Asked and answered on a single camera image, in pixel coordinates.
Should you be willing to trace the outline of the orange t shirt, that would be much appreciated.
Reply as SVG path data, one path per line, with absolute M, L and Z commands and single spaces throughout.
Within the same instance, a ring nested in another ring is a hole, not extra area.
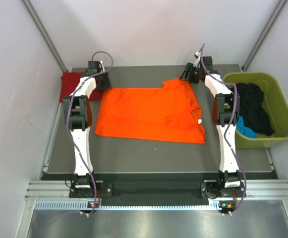
M 189 82 L 161 88 L 111 88 L 101 100 L 95 134 L 103 137 L 204 144 L 202 108 Z

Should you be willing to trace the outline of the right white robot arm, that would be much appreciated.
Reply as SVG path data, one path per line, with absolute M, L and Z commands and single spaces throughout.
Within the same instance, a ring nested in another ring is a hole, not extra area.
M 223 82 L 220 74 L 213 70 L 211 57 L 202 57 L 200 52 L 194 57 L 195 62 L 186 64 L 180 79 L 195 84 L 202 82 L 213 95 L 212 121 L 219 135 L 221 157 L 217 182 L 203 183 L 202 192 L 210 199 L 234 196 L 243 188 L 235 148 L 240 96 L 235 86 Z

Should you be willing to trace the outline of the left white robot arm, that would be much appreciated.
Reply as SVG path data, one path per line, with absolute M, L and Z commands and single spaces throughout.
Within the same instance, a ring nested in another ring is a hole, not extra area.
M 110 81 L 102 61 L 91 60 L 76 84 L 62 98 L 65 125 L 74 147 L 75 169 L 69 179 L 70 197 L 96 196 L 97 184 L 90 159 L 89 133 L 93 122 L 89 98 L 94 91 L 106 90 Z

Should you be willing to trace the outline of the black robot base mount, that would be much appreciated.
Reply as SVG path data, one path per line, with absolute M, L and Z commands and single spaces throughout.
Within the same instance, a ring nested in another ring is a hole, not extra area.
M 210 199 L 242 198 L 241 174 L 95 174 L 70 179 L 71 198 L 94 198 L 102 206 L 206 205 Z

